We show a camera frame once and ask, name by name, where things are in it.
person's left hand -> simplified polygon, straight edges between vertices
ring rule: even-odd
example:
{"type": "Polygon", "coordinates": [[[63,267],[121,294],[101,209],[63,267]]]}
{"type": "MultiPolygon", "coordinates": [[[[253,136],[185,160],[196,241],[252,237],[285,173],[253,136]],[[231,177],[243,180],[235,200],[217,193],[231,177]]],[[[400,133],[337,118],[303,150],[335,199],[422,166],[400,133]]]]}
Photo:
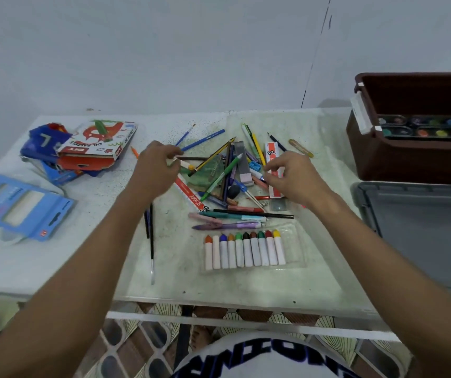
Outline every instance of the person's left hand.
{"type": "Polygon", "coordinates": [[[140,153],[125,192],[134,200],[137,200],[136,197],[143,197],[152,202],[153,199],[169,190],[180,171],[179,160],[175,160],[168,167],[166,159],[172,159],[175,155],[182,154],[183,151],[179,147],[163,145],[154,140],[140,153]]]}

hand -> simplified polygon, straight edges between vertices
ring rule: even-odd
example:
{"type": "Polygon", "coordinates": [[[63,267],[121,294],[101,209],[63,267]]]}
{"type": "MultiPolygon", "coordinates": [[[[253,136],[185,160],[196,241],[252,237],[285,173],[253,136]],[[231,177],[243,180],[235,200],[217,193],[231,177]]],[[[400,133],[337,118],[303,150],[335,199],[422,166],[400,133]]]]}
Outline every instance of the hand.
{"type": "Polygon", "coordinates": [[[168,166],[166,159],[182,154],[183,151],[179,147],[163,145],[154,140],[138,157],[125,192],[133,199],[142,195],[149,203],[152,202],[169,190],[180,171],[179,160],[175,160],[171,166],[168,166]]]}
{"type": "Polygon", "coordinates": [[[279,167],[285,167],[282,178],[266,172],[264,179],[291,201],[315,212],[322,203],[337,196],[318,174],[308,156],[287,151],[266,164],[264,170],[276,171],[279,167]]]}

brown plastic box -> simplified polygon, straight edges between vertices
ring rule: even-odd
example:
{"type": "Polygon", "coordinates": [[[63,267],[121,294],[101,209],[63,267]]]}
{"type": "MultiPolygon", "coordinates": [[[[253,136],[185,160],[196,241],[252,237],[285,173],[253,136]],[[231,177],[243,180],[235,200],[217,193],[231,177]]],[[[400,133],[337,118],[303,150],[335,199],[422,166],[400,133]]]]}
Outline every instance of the brown plastic box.
{"type": "Polygon", "coordinates": [[[451,184],[451,141],[389,140],[378,121],[378,114],[451,115],[451,73],[361,73],[355,81],[346,132],[358,177],[451,184]]]}

white wall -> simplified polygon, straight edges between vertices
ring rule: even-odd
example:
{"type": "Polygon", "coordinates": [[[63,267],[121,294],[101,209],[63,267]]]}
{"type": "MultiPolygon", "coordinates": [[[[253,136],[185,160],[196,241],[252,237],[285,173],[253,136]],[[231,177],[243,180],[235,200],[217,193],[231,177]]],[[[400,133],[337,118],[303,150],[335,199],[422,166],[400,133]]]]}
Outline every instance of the white wall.
{"type": "Polygon", "coordinates": [[[451,71],[451,0],[331,0],[304,107],[349,106],[381,71],[451,71]]]}
{"type": "Polygon", "coordinates": [[[329,0],[0,0],[0,157],[40,114],[300,107],[329,0]]]}

white table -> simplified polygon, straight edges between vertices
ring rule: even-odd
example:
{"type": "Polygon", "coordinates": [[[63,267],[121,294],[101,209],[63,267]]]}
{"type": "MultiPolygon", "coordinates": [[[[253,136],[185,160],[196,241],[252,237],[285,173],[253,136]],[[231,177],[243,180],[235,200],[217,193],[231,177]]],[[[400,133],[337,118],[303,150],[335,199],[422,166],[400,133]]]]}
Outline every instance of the white table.
{"type": "MultiPolygon", "coordinates": [[[[142,150],[154,139],[176,143],[193,123],[196,126],[186,143],[225,128],[225,134],[186,153],[205,156],[235,135],[243,140],[240,124],[246,122],[262,142],[269,140],[266,135],[269,131],[287,147],[288,139],[295,138],[313,151],[317,170],[358,213],[350,193],[350,186],[358,179],[345,133],[349,114],[349,108],[331,108],[171,115],[41,116],[28,129],[49,122],[60,122],[73,128],[93,118],[134,121],[139,127],[130,144],[142,150]]],[[[28,167],[18,156],[26,139],[27,133],[24,133],[1,159],[0,173],[13,175],[18,169],[28,167]]],[[[128,182],[135,162],[127,149],[119,161],[100,177],[84,175],[66,184],[67,195],[78,203],[49,241],[24,240],[11,246],[0,242],[0,295],[27,296],[36,292],[105,215],[128,182]]],[[[186,220],[187,213],[192,211],[191,205],[183,199],[176,186],[154,204],[155,285],[150,285],[149,243],[142,221],[134,235],[116,289],[116,299],[270,308],[352,317],[376,314],[327,231],[308,210],[295,208],[297,220],[293,221],[304,250],[304,268],[250,268],[205,274],[200,270],[204,252],[202,233],[191,232],[191,223],[186,220]]]]}

